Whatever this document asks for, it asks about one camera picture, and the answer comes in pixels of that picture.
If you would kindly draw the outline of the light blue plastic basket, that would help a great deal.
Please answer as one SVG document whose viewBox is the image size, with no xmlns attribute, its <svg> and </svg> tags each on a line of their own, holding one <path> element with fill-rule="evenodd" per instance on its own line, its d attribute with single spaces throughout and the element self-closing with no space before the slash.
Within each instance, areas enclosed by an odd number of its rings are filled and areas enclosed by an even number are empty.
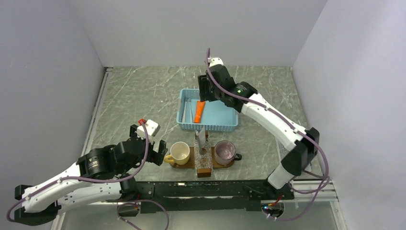
<svg viewBox="0 0 406 230">
<path fill-rule="evenodd" d="M 180 91 L 176 122 L 182 130 L 200 130 L 202 126 L 205 126 L 207 131 L 232 132 L 239 124 L 238 113 L 233 108 L 226 107 L 221 101 L 205 102 L 200 123 L 191 123 L 188 104 L 186 122 L 183 123 L 181 120 L 185 99 L 192 100 L 193 117 L 195 117 L 196 103 L 200 101 L 199 90 L 182 89 Z"/>
</svg>

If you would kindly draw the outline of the yellow ceramic mug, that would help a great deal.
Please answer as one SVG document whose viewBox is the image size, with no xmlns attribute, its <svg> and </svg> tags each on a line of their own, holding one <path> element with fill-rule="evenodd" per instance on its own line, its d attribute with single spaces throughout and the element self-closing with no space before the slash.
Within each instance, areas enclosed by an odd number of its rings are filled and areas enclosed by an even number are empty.
<svg viewBox="0 0 406 230">
<path fill-rule="evenodd" d="M 164 157 L 164 162 L 185 165 L 190 159 L 190 147 L 187 143 L 179 141 L 174 143 L 169 154 Z"/>
</svg>

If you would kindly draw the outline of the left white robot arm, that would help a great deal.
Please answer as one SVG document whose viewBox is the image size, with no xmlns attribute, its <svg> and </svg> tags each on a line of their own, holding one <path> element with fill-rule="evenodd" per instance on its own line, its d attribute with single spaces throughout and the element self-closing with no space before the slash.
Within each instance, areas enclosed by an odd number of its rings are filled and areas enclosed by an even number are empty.
<svg viewBox="0 0 406 230">
<path fill-rule="evenodd" d="M 129 139 L 114 145 L 95 148 L 81 156 L 69 168 L 38 185 L 15 188 L 17 204 L 7 212 L 11 222 L 38 226 L 58 215 L 83 205 L 108 201 L 133 201 L 151 198 L 152 186 L 137 184 L 135 173 L 146 162 L 163 163 L 166 142 L 154 150 L 154 137 L 160 129 L 152 120 L 140 120 L 130 127 Z"/>
</svg>

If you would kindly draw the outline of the mauve ceramic cup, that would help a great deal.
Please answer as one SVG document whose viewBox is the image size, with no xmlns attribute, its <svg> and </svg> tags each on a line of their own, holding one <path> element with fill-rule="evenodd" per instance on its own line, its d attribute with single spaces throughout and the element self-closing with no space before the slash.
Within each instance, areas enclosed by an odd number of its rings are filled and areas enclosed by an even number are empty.
<svg viewBox="0 0 406 230">
<path fill-rule="evenodd" d="M 232 161 L 242 160 L 242 155 L 236 152 L 233 143 L 222 140 L 217 142 L 214 147 L 214 159 L 218 164 L 226 166 Z"/>
</svg>

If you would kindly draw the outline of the brown oval wooden tray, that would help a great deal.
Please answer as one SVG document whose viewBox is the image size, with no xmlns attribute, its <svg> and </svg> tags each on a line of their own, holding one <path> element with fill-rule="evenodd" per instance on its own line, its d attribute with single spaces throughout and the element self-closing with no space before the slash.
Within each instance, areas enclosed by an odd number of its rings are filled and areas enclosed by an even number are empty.
<svg viewBox="0 0 406 230">
<path fill-rule="evenodd" d="M 177 169 L 200 169 L 200 168 L 212 168 L 221 169 L 229 168 L 234 164 L 234 161 L 230 162 L 228 165 L 223 166 L 218 164 L 214 159 L 214 147 L 211 147 L 212 156 L 209 158 L 207 154 L 200 156 L 199 153 L 194 152 L 194 148 L 190 147 L 190 159 L 185 165 L 178 165 L 169 163 L 173 168 Z"/>
</svg>

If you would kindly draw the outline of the light blue toothbrush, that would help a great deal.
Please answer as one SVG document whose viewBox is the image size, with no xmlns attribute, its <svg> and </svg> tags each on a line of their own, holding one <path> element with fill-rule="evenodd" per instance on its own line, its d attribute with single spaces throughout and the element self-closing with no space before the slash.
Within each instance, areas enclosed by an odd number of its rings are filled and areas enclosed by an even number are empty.
<svg viewBox="0 0 406 230">
<path fill-rule="evenodd" d="M 193 110 L 192 110 L 192 100 L 191 99 L 188 100 L 188 104 L 189 104 L 191 123 L 194 123 Z"/>
</svg>

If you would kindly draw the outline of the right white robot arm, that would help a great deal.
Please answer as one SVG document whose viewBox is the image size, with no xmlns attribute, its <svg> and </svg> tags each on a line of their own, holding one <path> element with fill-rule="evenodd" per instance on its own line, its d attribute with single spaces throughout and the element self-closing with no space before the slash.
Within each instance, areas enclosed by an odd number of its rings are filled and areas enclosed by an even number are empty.
<svg viewBox="0 0 406 230">
<path fill-rule="evenodd" d="M 317 155 L 319 132 L 306 129 L 288 119 L 271 106 L 249 83 L 236 83 L 222 64 L 209 67 L 198 77 L 199 96 L 204 101 L 221 101 L 225 106 L 258 122 L 273 134 L 288 153 L 267 177 L 264 194 L 277 198 L 282 188 L 294 177 L 300 176 Z"/>
</svg>

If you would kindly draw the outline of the clear holder with brown ends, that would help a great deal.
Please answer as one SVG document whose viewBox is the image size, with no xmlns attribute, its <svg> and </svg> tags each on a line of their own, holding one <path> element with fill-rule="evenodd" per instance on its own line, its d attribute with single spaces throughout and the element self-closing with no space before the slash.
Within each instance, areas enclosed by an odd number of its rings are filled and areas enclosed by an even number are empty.
<svg viewBox="0 0 406 230">
<path fill-rule="evenodd" d="M 209 178 L 213 171 L 213 158 L 207 132 L 194 132 L 194 168 L 198 178 Z"/>
</svg>

